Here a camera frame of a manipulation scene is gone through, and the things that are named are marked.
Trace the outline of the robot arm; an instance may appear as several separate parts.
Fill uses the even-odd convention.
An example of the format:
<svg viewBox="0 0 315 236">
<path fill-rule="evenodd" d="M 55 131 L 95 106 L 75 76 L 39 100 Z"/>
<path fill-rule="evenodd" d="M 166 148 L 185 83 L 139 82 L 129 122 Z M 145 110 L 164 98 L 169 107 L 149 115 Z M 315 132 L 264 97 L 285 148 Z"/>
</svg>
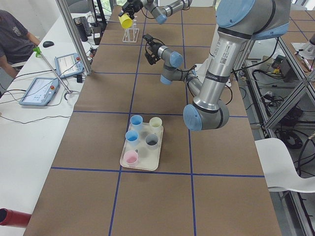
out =
<svg viewBox="0 0 315 236">
<path fill-rule="evenodd" d="M 154 0 L 128 0 L 119 13 L 119 17 L 126 14 L 132 20 L 134 14 L 146 8 L 158 24 L 164 24 L 168 17 L 181 10 L 188 10 L 191 6 L 191 0 L 176 0 L 169 5 L 158 6 Z"/>
<path fill-rule="evenodd" d="M 219 38 L 202 82 L 191 69 L 179 69 L 182 55 L 148 34 L 143 36 L 152 52 L 145 54 L 148 62 L 164 60 L 161 82 L 184 81 L 194 96 L 183 111 L 189 130 L 217 129 L 227 123 L 229 111 L 220 96 L 243 45 L 249 40 L 284 35 L 289 27 L 290 7 L 289 0 L 222 0 L 216 10 Z"/>
</svg>

